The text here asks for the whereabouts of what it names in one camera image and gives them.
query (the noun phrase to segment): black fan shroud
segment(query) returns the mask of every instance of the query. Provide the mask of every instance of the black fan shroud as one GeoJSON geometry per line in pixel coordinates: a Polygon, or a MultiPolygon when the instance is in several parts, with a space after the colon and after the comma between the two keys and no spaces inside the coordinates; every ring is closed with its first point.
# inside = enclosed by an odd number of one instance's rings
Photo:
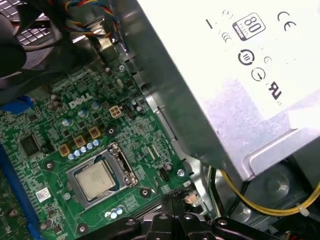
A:
{"type": "Polygon", "coordinates": [[[0,77],[20,70],[27,61],[27,55],[18,39],[13,35],[11,22],[0,14],[0,77]]]}

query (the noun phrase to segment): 80 plus logo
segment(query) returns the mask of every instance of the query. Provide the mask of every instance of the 80 plus logo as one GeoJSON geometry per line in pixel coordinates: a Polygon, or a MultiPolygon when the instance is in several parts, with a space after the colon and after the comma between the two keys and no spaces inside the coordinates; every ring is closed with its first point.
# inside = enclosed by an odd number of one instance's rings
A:
{"type": "Polygon", "coordinates": [[[266,29],[265,24],[255,12],[236,21],[232,27],[242,41],[247,41],[266,29]]]}

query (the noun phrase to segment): cable tie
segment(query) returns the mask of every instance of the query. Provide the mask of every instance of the cable tie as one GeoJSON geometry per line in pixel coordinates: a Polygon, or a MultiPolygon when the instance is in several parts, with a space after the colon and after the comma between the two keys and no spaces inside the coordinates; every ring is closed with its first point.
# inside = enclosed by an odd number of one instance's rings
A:
{"type": "Polygon", "coordinates": [[[310,212],[308,209],[306,209],[305,207],[303,207],[302,205],[300,205],[300,203],[296,204],[297,208],[299,209],[299,212],[304,216],[304,217],[308,217],[310,212]]]}

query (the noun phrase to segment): cpu socket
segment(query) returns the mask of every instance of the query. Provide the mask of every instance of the cpu socket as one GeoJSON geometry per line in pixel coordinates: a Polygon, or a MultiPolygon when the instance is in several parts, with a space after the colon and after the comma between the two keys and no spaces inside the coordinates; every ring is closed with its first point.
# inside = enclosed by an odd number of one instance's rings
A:
{"type": "Polygon", "coordinates": [[[77,200],[85,209],[138,183],[136,175],[116,142],[67,171],[67,177],[77,200]]]}

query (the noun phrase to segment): motherboard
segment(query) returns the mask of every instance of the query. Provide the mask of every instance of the motherboard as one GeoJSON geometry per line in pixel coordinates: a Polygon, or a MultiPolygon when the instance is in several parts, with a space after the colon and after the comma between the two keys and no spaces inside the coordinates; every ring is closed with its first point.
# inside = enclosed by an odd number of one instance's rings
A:
{"type": "Polygon", "coordinates": [[[49,98],[4,113],[0,141],[39,239],[77,239],[190,184],[121,59],[104,72],[80,68],[52,84],[49,98]]]}
{"type": "Polygon", "coordinates": [[[2,170],[0,179],[0,239],[32,240],[24,213],[2,170]]]}

